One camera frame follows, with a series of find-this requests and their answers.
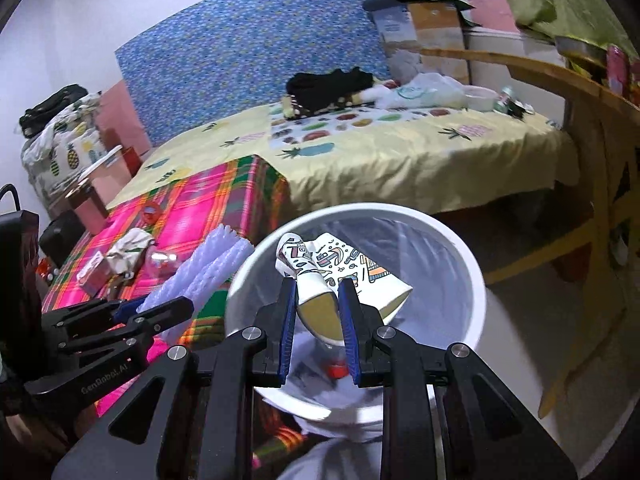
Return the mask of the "white foam net sleeve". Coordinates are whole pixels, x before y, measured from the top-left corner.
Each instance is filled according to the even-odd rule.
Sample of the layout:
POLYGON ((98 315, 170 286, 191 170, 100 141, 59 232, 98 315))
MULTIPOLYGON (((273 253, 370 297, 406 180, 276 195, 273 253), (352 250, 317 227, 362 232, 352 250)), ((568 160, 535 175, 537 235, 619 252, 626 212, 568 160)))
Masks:
POLYGON ((179 297, 188 286, 194 281, 194 278, 209 263, 214 262, 226 250, 231 248, 238 240, 239 235, 230 226, 221 224, 212 232, 209 232, 205 240, 198 245, 189 259, 183 261, 178 267, 176 273, 160 286, 153 290, 149 296, 137 307, 138 313, 155 308, 164 302, 179 297))
POLYGON ((240 238, 195 275, 193 282, 183 293, 183 296, 192 301, 194 318, 198 317, 210 297, 239 270, 253 252, 254 246, 245 238, 240 238))

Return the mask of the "white paper bag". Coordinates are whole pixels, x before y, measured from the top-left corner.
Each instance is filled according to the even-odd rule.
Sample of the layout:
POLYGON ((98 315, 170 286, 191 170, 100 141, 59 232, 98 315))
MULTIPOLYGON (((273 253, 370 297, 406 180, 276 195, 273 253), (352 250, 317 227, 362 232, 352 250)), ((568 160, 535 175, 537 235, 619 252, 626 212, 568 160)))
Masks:
POLYGON ((155 244, 151 233, 131 228, 112 245, 105 259, 114 276, 133 278, 142 266, 148 248, 155 244))

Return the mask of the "clear jelly cup red content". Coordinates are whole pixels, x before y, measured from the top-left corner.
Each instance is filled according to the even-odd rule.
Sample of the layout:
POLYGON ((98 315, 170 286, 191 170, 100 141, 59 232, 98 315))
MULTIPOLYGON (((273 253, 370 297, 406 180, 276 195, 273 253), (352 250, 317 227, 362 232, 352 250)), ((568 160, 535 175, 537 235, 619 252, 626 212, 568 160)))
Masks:
POLYGON ((144 267, 152 278, 170 278, 181 266, 180 257, 173 252, 165 252, 155 246, 146 251, 144 267))

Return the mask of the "patterned crushed paper cup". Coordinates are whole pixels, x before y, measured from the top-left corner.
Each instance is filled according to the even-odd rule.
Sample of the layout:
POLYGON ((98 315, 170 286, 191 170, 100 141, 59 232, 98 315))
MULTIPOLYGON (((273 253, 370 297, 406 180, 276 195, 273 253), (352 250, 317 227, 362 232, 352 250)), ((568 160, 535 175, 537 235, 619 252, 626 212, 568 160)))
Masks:
POLYGON ((330 346, 344 344, 338 289, 354 284, 359 300, 390 322, 412 293, 412 287, 374 260, 328 232, 303 240, 288 232, 276 249, 276 269, 297 283, 297 314, 317 339, 330 346))

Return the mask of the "red strawberry milk carton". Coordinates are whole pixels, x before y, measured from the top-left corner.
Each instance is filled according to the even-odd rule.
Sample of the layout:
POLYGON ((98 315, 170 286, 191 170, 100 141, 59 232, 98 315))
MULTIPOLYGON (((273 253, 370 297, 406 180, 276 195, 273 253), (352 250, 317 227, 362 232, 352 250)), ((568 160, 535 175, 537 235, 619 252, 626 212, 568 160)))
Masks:
POLYGON ((95 252, 87 263, 77 272, 76 282, 91 298, 112 278, 113 271, 107 258, 102 252, 95 252))

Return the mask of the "clear cola plastic bottle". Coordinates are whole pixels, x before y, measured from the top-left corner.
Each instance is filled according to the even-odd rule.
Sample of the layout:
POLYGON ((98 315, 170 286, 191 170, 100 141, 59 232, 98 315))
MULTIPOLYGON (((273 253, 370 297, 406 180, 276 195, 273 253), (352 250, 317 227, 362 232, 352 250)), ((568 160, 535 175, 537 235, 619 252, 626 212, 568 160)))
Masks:
POLYGON ((349 375, 348 366, 345 362, 329 362, 324 367, 326 376, 331 380, 340 380, 349 375))

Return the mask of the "red round foil lid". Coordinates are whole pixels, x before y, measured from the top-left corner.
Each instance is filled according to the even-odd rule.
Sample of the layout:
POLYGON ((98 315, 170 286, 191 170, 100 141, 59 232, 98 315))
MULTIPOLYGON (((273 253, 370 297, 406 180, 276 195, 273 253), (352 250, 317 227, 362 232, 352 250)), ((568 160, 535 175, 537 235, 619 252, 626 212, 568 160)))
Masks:
POLYGON ((141 209, 141 220, 145 226, 154 226, 160 220, 162 210, 157 203, 148 200, 141 209))

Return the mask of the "white round trash bin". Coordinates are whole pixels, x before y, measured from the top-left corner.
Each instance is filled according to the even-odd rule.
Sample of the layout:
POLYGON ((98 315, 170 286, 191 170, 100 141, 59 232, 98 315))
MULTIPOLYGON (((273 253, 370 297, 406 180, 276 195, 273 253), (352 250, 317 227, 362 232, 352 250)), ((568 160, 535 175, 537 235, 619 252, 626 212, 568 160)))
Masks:
MULTIPOLYGON (((475 348, 486 318, 486 288, 471 249, 452 229, 423 212, 392 204, 360 203, 324 208, 285 223, 258 243, 228 291, 224 327, 232 335, 258 310, 278 299, 278 267, 285 235, 303 240, 334 289, 347 280, 363 308, 378 309, 389 330, 418 344, 475 348)), ((321 341, 295 323, 291 371, 284 386, 261 388, 265 401, 311 430, 378 427, 383 393, 352 378, 331 379, 323 359, 340 356, 341 341, 321 341)))

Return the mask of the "pink plaid tablecloth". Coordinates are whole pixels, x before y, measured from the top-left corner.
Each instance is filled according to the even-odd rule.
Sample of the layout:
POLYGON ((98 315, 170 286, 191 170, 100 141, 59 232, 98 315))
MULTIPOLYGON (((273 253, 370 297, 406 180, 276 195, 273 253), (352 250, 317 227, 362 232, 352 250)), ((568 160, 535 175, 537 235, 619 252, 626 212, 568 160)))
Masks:
POLYGON ((81 237, 42 300, 42 310, 87 301, 89 296, 76 282, 77 272, 95 252, 106 252, 131 228, 148 231, 160 248, 186 259, 220 224, 256 245, 284 223, 291 211, 288 181, 257 155, 168 183, 116 206, 100 234, 81 237), (162 210, 154 226, 145 226, 141 220, 141 209, 148 200, 162 210))

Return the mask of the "black suitcase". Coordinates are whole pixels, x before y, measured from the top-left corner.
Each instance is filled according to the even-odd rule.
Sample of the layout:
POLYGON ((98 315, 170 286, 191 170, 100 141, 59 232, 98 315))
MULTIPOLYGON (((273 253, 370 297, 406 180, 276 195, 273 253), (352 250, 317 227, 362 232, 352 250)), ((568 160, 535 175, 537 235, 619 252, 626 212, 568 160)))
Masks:
POLYGON ((39 246, 57 268, 62 268, 85 232, 86 228, 76 212, 66 210, 46 227, 40 236, 39 246))

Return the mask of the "pink storage box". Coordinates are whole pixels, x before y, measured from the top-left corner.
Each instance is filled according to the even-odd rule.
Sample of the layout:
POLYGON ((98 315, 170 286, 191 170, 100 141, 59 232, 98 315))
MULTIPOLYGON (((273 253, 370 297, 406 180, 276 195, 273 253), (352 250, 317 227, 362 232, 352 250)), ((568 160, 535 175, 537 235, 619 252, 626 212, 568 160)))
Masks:
POLYGON ((121 145, 116 145, 102 158, 86 168, 79 179, 87 180, 107 205, 132 179, 121 145))

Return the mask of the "pineapple print bedding pile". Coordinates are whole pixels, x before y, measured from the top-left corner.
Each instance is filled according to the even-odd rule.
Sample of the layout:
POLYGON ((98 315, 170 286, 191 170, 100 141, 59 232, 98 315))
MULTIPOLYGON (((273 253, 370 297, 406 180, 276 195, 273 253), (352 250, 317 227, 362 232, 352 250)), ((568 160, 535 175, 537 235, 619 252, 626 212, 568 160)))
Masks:
POLYGON ((96 118, 102 94, 89 93, 54 116, 21 151, 29 183, 50 208, 86 168, 107 153, 96 118))

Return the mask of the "yellow pineapple bed sheet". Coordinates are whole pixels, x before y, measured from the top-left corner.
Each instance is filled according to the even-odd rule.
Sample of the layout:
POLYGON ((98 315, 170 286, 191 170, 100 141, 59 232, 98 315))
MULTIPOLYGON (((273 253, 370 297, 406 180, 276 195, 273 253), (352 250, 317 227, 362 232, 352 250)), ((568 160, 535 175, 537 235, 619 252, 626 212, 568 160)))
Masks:
POLYGON ((579 180, 575 144, 539 114, 363 105, 289 122, 272 103, 165 142, 111 204, 253 155, 288 181, 300 214, 360 202, 436 214, 579 180))

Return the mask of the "black bag on pile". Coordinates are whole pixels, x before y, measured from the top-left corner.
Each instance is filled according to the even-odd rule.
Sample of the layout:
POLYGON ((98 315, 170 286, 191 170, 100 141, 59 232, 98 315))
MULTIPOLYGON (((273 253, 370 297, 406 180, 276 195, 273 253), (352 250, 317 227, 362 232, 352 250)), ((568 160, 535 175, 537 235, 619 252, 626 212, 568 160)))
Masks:
POLYGON ((87 94, 88 90, 79 84, 69 84, 36 106, 25 110, 23 116, 18 120, 24 138, 32 139, 38 136, 54 116, 87 94))

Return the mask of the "black clothing on bed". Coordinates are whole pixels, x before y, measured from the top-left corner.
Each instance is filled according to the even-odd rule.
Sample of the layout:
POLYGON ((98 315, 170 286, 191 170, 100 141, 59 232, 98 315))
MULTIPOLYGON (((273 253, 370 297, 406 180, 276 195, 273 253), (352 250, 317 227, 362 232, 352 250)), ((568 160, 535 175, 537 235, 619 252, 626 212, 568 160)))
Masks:
POLYGON ((297 73, 288 80, 285 90, 303 110, 317 113, 333 105, 344 104, 348 96, 367 90, 373 84, 374 76, 356 66, 348 72, 297 73))

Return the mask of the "blue floral headboard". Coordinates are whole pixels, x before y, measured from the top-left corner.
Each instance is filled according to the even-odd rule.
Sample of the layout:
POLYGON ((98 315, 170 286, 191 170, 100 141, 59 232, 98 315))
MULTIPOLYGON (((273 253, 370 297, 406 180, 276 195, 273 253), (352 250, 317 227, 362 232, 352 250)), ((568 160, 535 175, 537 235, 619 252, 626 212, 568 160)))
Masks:
POLYGON ((123 44, 116 60, 153 145, 276 102, 297 73, 387 76, 365 1, 202 0, 123 44))

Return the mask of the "white plastic bag on bed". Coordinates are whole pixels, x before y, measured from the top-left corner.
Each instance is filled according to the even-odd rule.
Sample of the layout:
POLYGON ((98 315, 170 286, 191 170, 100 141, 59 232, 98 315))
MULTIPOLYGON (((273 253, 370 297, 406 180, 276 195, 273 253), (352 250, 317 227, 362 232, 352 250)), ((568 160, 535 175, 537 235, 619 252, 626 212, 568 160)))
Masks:
POLYGON ((376 98, 374 106, 380 110, 446 107, 491 112, 498 97, 497 92, 485 87, 462 84, 438 73, 420 73, 408 84, 390 89, 384 96, 376 98))

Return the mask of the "small green can on bed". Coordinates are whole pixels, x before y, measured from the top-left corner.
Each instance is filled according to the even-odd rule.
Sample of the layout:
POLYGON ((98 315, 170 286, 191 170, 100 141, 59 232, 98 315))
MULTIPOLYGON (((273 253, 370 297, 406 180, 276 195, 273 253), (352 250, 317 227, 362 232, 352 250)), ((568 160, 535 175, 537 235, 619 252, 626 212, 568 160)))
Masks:
POLYGON ((534 108, 521 101, 511 87, 502 88, 494 104, 494 111, 518 120, 523 120, 526 115, 535 114, 534 108))

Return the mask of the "cardboard box by bed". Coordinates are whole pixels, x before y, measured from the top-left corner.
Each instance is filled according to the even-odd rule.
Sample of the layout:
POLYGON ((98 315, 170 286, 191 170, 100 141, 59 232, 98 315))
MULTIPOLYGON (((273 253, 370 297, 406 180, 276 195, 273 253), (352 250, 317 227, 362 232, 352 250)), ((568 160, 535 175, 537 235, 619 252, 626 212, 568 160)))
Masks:
POLYGON ((406 84, 420 73, 438 73, 462 84, 471 82, 469 63, 456 58, 434 58, 424 49, 464 50, 464 32, 477 24, 473 7, 464 0, 364 0, 381 36, 390 76, 406 84))

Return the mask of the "wooden chair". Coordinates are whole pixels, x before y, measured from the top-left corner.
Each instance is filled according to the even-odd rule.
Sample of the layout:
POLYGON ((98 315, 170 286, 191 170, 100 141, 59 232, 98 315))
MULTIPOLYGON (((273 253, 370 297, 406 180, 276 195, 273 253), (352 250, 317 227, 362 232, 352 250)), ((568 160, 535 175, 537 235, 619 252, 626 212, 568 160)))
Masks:
POLYGON ((497 52, 426 48, 423 55, 506 66, 512 78, 562 96, 566 132, 578 149, 579 187, 592 206, 590 218, 550 244, 486 273, 487 284, 514 278, 590 246, 589 269, 582 288, 582 319, 564 365, 541 396, 538 415, 546 417, 566 396, 570 384, 600 356, 605 341, 625 317, 631 301, 610 260, 610 233, 630 224, 628 259, 639 249, 639 109, 622 96, 565 67, 497 52))

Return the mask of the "green curtain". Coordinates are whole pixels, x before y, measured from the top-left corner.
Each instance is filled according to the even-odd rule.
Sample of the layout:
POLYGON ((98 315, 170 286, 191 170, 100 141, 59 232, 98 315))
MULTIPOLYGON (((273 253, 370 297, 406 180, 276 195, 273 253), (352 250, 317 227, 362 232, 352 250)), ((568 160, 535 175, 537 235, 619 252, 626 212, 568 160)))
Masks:
POLYGON ((506 0, 519 28, 555 38, 567 36, 636 55, 623 23, 606 0, 506 0))

